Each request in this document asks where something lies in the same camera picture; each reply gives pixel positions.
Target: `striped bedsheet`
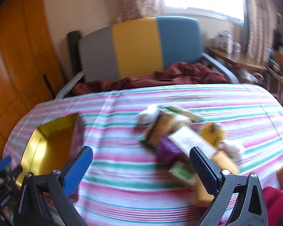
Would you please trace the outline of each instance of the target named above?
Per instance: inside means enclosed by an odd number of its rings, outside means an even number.
[[[140,144],[146,126],[138,112],[154,103],[176,104],[219,122],[225,138],[246,148],[236,160],[241,175],[258,174],[262,187],[278,187],[275,171],[283,165],[283,108],[254,85],[177,85],[82,95],[38,104],[12,131],[4,155],[13,166],[35,127],[79,112],[86,123],[84,145],[94,160],[74,204],[88,225],[193,225],[201,217],[195,194],[176,183],[155,151]],[[203,123],[192,124],[199,130]],[[224,223],[235,203],[233,196]]]

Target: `red cloth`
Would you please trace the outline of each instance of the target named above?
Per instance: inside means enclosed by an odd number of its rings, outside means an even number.
[[[266,187],[263,190],[263,197],[267,207],[268,226],[275,226],[283,216],[283,191]]]
[[[132,89],[140,87],[168,86],[180,84],[227,83],[223,74],[212,72],[201,63],[174,63],[162,71],[143,77],[126,77],[118,81],[94,81],[77,83],[72,93],[83,95],[92,92]]]

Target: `white paper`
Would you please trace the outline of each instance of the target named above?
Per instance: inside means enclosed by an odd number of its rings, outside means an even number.
[[[198,146],[209,159],[216,153],[216,149],[212,145],[187,126],[168,136],[168,139],[188,157],[190,150],[195,146]]]

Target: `silver bolt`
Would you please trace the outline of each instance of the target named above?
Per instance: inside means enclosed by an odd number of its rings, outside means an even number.
[[[31,172],[28,172],[25,174],[25,177],[31,177],[32,173]]]
[[[223,175],[225,175],[225,176],[227,176],[227,175],[230,175],[230,170],[228,170],[228,169],[224,169],[224,170],[222,170],[222,174]]]
[[[57,169],[54,169],[54,170],[52,171],[52,173],[53,173],[54,175],[58,175],[58,174],[61,173],[61,170],[57,168]]]
[[[257,177],[258,177],[258,175],[255,174],[254,172],[251,173],[251,176],[252,176],[253,178],[257,178]]]

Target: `patterned curtain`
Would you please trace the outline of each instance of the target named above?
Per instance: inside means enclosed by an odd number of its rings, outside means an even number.
[[[269,22],[267,0],[246,0],[246,3],[248,12],[246,53],[251,58],[266,64],[269,59],[268,48],[272,44],[272,29]]]
[[[116,18],[117,23],[153,17],[159,7],[159,0],[122,0],[122,2],[121,13]]]

